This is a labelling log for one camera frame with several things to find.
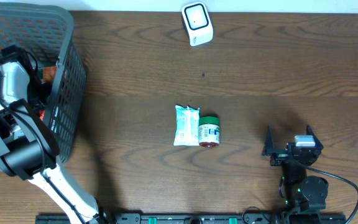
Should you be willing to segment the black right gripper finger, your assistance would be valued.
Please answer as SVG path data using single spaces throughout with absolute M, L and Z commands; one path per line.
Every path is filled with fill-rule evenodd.
M 264 150 L 274 150 L 273 134 L 270 126 L 268 126 L 267 128 L 267 134 L 264 142 Z
M 306 134 L 313 137 L 315 146 L 322 146 L 320 140 L 316 137 L 316 135 L 314 134 L 314 132 L 309 124 L 306 125 Z

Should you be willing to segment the green lid spice jar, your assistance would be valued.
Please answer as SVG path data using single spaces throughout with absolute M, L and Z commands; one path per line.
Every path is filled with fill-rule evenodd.
M 204 116 L 199 119 L 198 142 L 201 147 L 220 145 L 220 121 L 216 116 Z

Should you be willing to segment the white teal wipes packet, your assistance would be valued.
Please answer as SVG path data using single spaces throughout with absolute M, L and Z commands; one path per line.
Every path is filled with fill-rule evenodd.
M 200 119 L 200 108 L 186 108 L 175 106 L 177 117 L 177 128 L 175 132 L 174 146 L 198 146 L 198 125 Z

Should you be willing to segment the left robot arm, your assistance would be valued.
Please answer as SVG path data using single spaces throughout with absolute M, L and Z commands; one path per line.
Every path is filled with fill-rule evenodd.
M 83 68 L 58 67 L 50 82 L 39 72 L 30 62 L 0 60 L 0 170 L 43 190 L 70 223 L 109 223 L 63 165 L 76 132 Z

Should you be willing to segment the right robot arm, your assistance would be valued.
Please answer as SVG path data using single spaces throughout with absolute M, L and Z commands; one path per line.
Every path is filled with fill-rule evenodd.
M 279 193 L 286 208 L 272 215 L 270 223 L 321 223 L 320 211 L 326 208 L 328 181 L 308 175 L 307 168 L 317 161 L 323 145 L 307 125 L 305 135 L 296 135 L 284 149 L 275 147 L 272 129 L 267 129 L 263 156 L 270 157 L 271 166 L 283 171 Z

